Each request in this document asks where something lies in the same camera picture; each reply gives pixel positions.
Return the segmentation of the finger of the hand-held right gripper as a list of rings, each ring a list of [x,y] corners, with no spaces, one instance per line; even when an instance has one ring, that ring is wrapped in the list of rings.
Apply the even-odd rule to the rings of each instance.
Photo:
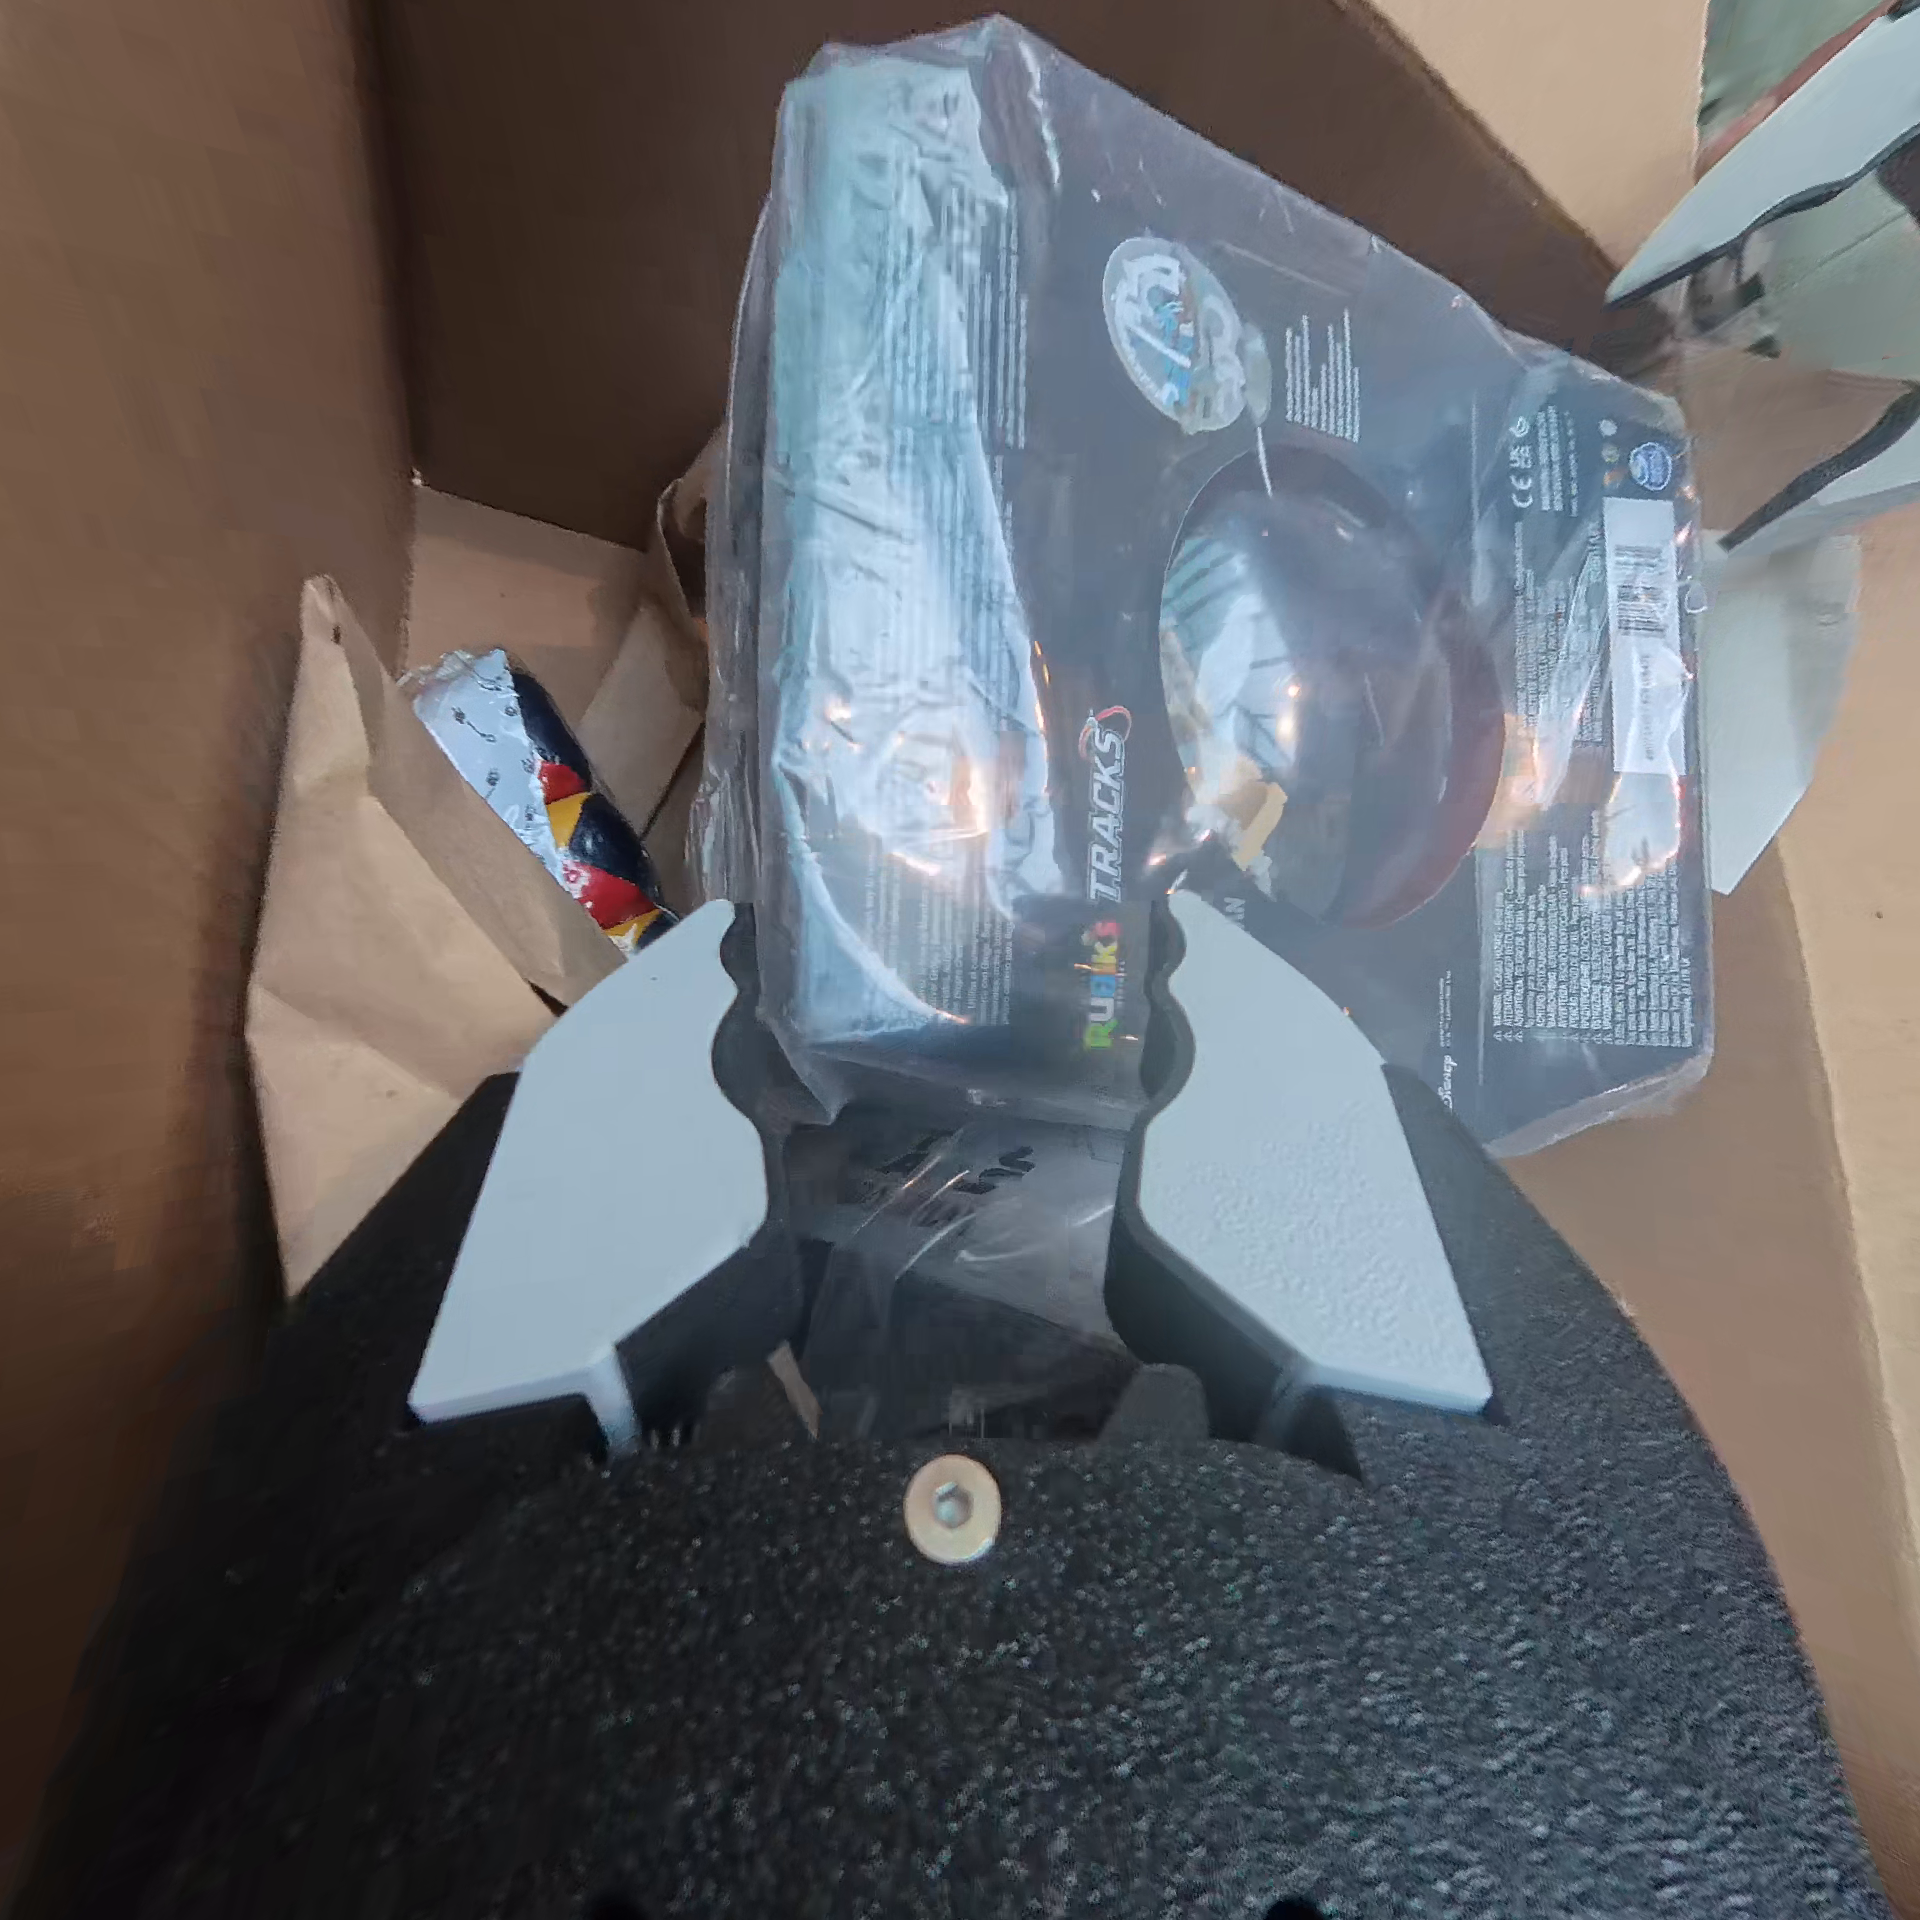
[[[1854,533],[1918,499],[1918,399],[1897,399],[1857,441],[1815,463],[1720,540],[1763,559]]]
[[[1918,11],[1883,5],[1792,72],[1784,91],[1615,276],[1610,306],[1651,298],[1792,212],[1834,202],[1915,141]]]

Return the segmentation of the black plastic-wrapped toy box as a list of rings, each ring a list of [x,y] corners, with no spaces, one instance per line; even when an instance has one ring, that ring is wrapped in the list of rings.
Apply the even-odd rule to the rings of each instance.
[[[1703,1074],[1664,393],[996,16],[785,91],[712,505],[704,874],[827,1115],[1137,1122],[1168,897],[1481,1145]]]

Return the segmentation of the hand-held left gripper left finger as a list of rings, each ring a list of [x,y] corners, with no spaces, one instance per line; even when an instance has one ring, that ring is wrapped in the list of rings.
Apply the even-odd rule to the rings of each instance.
[[[713,900],[528,1052],[408,1396],[423,1426],[584,1404],[694,1434],[801,1328],[753,909]]]

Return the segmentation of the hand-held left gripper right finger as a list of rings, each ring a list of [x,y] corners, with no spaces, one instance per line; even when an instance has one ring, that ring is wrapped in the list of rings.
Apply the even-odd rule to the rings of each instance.
[[[1311,978],[1201,897],[1147,973],[1110,1314],[1196,1384],[1214,1439],[1328,1444],[1335,1400],[1497,1404],[1385,1061]]]

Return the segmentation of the white red blue packet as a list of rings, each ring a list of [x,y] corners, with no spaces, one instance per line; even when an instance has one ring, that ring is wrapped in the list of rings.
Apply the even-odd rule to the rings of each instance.
[[[540,680],[513,653],[451,652],[400,680],[416,720],[546,876],[634,955],[676,924],[642,836]]]

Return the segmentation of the brown cardboard box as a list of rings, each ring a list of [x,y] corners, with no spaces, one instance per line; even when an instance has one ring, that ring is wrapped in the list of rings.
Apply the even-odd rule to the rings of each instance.
[[[6,1913],[90,1643],[276,1295],[243,1042],[307,577],[415,473],[638,547],[726,389],[779,87],[993,5],[6,5]],[[1519,1168],[1742,1484],[1915,1916],[1915,508],[1863,528],[1720,1056]]]

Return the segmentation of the brown paper bag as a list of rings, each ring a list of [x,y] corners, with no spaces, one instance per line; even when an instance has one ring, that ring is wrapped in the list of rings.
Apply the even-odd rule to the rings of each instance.
[[[584,741],[690,908],[706,719],[704,521],[719,440],[638,548],[416,489],[398,668],[313,577],[247,1052],[287,1292],[298,1297],[466,1097],[612,969],[607,940],[452,771],[400,680],[508,652]]]

